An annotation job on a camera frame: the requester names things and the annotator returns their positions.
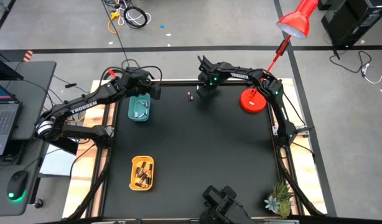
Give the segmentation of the black laptop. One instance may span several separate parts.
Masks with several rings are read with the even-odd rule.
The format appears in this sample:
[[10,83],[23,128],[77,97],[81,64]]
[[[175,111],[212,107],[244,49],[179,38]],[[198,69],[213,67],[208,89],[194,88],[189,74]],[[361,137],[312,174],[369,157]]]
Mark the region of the black laptop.
[[0,85],[0,156],[4,154],[22,103]]

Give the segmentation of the black blocky object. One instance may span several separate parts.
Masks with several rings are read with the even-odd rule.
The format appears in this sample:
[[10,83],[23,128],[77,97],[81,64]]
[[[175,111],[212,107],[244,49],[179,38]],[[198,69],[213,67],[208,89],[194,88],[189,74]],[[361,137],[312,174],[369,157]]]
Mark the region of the black blocky object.
[[209,185],[202,194],[207,210],[200,218],[200,224],[256,224],[236,200],[236,192],[228,185],[218,190]]

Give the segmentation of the potted succulent plant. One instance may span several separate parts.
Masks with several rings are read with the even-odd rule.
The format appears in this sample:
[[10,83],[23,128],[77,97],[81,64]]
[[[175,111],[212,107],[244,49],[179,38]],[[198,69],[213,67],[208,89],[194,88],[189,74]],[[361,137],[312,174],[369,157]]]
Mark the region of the potted succulent plant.
[[266,203],[265,209],[272,211],[283,219],[287,218],[291,214],[291,198],[294,196],[289,189],[290,187],[285,182],[279,182],[275,185],[269,197],[264,201]]

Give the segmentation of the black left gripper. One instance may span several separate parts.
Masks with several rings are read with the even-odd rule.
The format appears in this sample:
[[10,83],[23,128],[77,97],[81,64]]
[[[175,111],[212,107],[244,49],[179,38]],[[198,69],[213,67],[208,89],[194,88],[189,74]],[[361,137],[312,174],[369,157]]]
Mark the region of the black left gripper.
[[157,100],[161,98],[161,86],[156,83],[148,83],[147,85],[147,92],[151,94],[151,98],[156,100],[156,94],[157,95]]

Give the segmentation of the black desk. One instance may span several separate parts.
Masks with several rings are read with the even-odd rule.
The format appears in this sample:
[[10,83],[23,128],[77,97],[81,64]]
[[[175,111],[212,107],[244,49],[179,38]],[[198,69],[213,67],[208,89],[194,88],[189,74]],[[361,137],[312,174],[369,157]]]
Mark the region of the black desk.
[[[47,90],[57,65],[54,61],[44,62],[8,62],[6,65],[24,77],[23,81],[0,84],[8,86],[22,102],[21,112],[16,121],[7,151],[20,153],[14,162],[4,162],[0,158],[0,217],[22,215],[31,203],[34,184],[40,170],[42,156],[47,150],[47,143],[41,139],[33,139],[35,122],[42,112]],[[7,185],[12,175],[20,170],[27,172],[25,194],[17,200],[7,196]]]

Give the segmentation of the yellow plastic bin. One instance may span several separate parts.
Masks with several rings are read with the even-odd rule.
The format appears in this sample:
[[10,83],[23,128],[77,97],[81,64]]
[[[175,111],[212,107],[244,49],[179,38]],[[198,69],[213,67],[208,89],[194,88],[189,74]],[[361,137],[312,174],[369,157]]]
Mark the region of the yellow plastic bin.
[[[145,166],[144,169],[141,169],[141,165],[142,165],[142,163],[144,161],[146,162],[146,166]],[[152,188],[153,180],[154,180],[154,168],[155,168],[155,165],[154,165],[153,158],[151,156],[136,156],[136,157],[134,157],[132,159],[131,162],[132,162],[132,166],[131,166],[131,180],[130,180],[130,183],[129,183],[129,188],[131,190],[135,190],[135,191],[147,191],[147,190],[150,190]],[[153,164],[152,175],[151,175],[151,185],[148,186],[147,188],[141,188],[141,187],[135,186],[135,183],[136,182],[140,183],[140,179],[141,179],[139,177],[135,177],[136,168],[140,167],[140,172],[144,172],[148,176],[149,164]]]

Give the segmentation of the black desk monitor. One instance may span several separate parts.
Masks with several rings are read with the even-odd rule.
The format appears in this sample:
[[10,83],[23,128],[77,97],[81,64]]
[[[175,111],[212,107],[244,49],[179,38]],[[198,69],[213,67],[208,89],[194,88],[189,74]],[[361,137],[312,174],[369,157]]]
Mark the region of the black desk monitor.
[[16,81],[23,80],[24,77],[20,75],[15,69],[8,66],[1,59],[6,59],[3,55],[0,54],[0,81]]

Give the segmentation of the plywood table base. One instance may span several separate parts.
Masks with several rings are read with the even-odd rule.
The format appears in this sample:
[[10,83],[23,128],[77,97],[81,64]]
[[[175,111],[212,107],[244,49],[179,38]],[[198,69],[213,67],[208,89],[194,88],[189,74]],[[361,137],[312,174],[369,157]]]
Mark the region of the plywood table base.
[[[292,122],[299,125],[302,122],[298,120],[296,113],[300,113],[301,108],[296,85],[291,78],[284,78],[282,83],[284,92],[287,95],[284,99],[288,115]],[[112,125],[115,112],[116,105],[114,103],[86,110],[83,125],[86,127],[105,123]],[[307,137],[296,137],[289,149],[282,148],[280,150],[280,155],[283,157],[282,161],[285,168],[294,176],[295,181],[312,205],[318,211],[327,213],[327,205],[315,163],[318,148],[311,145],[311,137],[312,134]],[[77,203],[81,202],[90,190],[92,180],[96,179],[94,172],[101,173],[106,162],[106,155],[107,151],[105,149],[102,150],[101,154],[98,154],[97,147],[91,142],[81,141],[80,146],[78,146],[77,160],[72,168],[63,217],[67,217],[74,212]]]

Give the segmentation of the red desk lamp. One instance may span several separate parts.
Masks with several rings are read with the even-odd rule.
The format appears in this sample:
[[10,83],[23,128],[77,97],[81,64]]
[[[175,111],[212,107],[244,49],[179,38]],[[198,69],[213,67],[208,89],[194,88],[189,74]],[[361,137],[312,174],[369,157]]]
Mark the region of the red desk lamp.
[[[318,5],[319,0],[301,0],[296,9],[285,16],[282,16],[276,23],[278,28],[287,34],[276,50],[268,71],[272,69],[276,61],[283,55],[290,39],[306,39],[310,31],[309,18]],[[249,113],[259,113],[266,106],[267,100],[264,99],[257,89],[250,88],[242,92],[240,96],[241,107]]]

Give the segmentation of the black computer mouse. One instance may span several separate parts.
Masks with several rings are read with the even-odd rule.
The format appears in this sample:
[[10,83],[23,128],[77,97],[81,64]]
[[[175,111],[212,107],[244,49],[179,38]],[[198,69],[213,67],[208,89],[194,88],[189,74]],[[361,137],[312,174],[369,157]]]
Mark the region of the black computer mouse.
[[7,197],[11,201],[21,199],[26,192],[28,173],[25,170],[15,172],[7,184]]

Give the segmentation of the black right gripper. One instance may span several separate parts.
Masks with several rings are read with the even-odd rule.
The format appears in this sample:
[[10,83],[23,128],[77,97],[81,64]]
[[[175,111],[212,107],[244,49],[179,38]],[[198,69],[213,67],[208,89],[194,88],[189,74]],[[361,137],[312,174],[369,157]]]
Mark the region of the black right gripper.
[[213,98],[215,96],[215,92],[213,90],[216,90],[217,88],[217,85],[212,83],[212,82],[204,82],[204,83],[201,83],[198,85],[199,86],[199,89],[198,89],[198,96],[201,97],[201,98]]

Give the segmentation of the teal plastic bin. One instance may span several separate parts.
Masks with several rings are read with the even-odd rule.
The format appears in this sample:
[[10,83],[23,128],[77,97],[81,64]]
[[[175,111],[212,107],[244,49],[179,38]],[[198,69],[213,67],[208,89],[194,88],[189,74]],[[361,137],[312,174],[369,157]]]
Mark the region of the teal plastic bin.
[[[140,101],[145,101],[149,107],[146,108],[140,103]],[[128,117],[135,122],[147,121],[149,119],[150,105],[151,105],[151,97],[148,93],[146,93],[145,95],[130,97],[129,107],[128,107]],[[138,118],[134,118],[135,111],[138,112]],[[147,115],[143,118],[139,118],[140,115],[143,113],[147,113]]]

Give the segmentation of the black computer tower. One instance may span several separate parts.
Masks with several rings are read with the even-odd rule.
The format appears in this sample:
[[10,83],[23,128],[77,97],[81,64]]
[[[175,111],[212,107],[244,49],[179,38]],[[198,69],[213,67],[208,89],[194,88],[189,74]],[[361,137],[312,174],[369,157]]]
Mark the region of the black computer tower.
[[336,0],[321,23],[332,45],[351,47],[382,18],[382,0]]

